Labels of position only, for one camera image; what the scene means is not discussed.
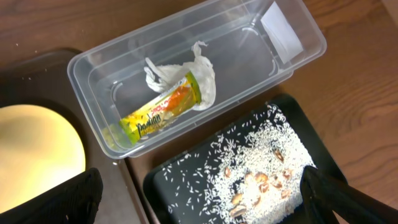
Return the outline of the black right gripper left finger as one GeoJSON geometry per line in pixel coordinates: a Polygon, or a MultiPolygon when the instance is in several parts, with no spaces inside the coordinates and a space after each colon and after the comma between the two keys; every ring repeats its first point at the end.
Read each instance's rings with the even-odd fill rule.
{"type": "Polygon", "coordinates": [[[93,224],[102,193],[100,172],[93,167],[3,212],[1,224],[93,224]]]}

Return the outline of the white napkin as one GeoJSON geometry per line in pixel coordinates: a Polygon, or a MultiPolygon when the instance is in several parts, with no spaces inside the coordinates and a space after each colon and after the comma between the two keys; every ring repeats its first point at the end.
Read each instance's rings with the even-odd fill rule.
{"type": "Polygon", "coordinates": [[[202,56],[201,46],[207,47],[203,41],[197,41],[191,47],[194,54],[193,62],[184,62],[182,65],[159,65],[156,66],[148,57],[145,58],[147,66],[144,67],[146,73],[147,86],[157,93],[163,93],[171,89],[188,72],[192,72],[201,93],[201,102],[197,103],[192,110],[203,111],[210,108],[216,98],[215,71],[210,60],[202,56]]]}

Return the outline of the green orange snack wrapper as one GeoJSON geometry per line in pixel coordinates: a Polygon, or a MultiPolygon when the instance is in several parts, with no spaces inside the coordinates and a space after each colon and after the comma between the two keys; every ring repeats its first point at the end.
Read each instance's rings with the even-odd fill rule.
{"type": "Polygon", "coordinates": [[[119,125],[135,144],[144,136],[170,125],[181,114],[199,103],[199,85],[193,73],[188,72],[171,89],[122,118],[119,125]]]}

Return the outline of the yellow plate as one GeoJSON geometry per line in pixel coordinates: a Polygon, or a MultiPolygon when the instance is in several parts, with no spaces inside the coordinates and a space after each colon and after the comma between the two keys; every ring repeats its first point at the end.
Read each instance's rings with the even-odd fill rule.
{"type": "Polygon", "coordinates": [[[1,108],[1,211],[6,212],[84,172],[77,130],[36,105],[1,108]]]}

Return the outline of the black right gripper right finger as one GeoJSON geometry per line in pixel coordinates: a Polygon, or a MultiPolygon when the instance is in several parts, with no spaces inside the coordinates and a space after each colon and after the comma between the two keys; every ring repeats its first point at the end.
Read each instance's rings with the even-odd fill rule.
{"type": "Polygon", "coordinates": [[[303,206],[310,223],[397,223],[397,210],[317,168],[305,166],[300,181],[303,206]]]}

